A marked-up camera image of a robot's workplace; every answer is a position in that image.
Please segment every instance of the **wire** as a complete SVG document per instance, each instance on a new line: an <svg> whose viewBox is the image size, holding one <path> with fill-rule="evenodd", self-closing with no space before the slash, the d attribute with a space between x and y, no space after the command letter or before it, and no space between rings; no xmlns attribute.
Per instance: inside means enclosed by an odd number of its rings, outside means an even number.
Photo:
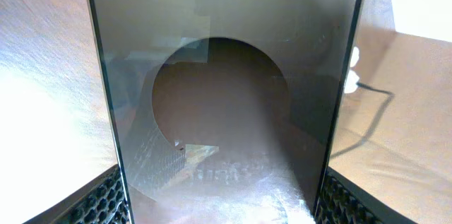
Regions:
<svg viewBox="0 0 452 224"><path fill-rule="evenodd" d="M372 119L372 122L369 126L369 128L366 131L366 134L355 144L353 144L352 146L347 147L346 149L343 149L341 151L338 151L337 153L334 153L330 156L330 160L339 157L340 155L344 154L344 153L348 153L350 151L353 151L354 149L362 146L364 143L366 143L374 134L375 129L377 128L377 126L380 123L381 118L383 117L383 113L385 112L386 108L389 106L389 104L391 103L391 101L394 98L394 93L387 91L387 90L379 90L379 89L375 89L371 86L368 86L366 84L363 83L358 83L357 84L358 87L363 88L365 90L370 90L370 91L374 91L376 93L383 93L386 94L388 97L385 99L385 101L381 104L378 112L375 114L374 118Z"/></svg>

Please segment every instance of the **black cable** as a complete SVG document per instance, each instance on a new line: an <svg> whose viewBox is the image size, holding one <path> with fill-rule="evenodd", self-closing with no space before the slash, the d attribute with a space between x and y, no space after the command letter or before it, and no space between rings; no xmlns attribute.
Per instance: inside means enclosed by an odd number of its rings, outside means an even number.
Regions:
<svg viewBox="0 0 452 224"><path fill-rule="evenodd" d="M366 143L374 134L376 127L379 125L379 122L381 120L381 118L383 117L383 113L386 110L386 108L389 106L389 104L391 103L391 101L394 98L394 93L387 91L387 90L379 90L379 89L375 89L371 86L365 85L363 83L358 83L357 84L358 87L366 89L366 90L371 90L374 91L376 93L383 93L386 94L388 97L386 98L386 100L381 104L379 111L375 114L374 118L372 119L372 122L369 126L369 128L366 131L366 134L363 135L363 137L356 142L354 145L347 147L346 149L343 149L341 151L338 151L337 153L334 153L330 156L330 160L339 157L340 155L344 154L344 153L348 153L349 151L352 151L360 146L362 146L364 143Z"/></svg>

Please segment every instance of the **glass panel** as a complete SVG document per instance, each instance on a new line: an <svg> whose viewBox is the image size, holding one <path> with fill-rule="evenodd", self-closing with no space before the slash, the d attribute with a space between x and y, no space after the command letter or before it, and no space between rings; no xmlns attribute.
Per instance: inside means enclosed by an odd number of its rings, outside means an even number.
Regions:
<svg viewBox="0 0 452 224"><path fill-rule="evenodd" d="M313 221L355 0L90 1L137 223Z"/></svg>

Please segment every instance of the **white wall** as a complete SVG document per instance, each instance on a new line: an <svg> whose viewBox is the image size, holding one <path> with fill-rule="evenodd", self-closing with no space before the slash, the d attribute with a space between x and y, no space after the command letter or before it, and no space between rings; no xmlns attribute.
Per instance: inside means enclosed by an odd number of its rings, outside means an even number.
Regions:
<svg viewBox="0 0 452 224"><path fill-rule="evenodd" d="M395 30L452 42L452 0L392 0Z"/></svg>

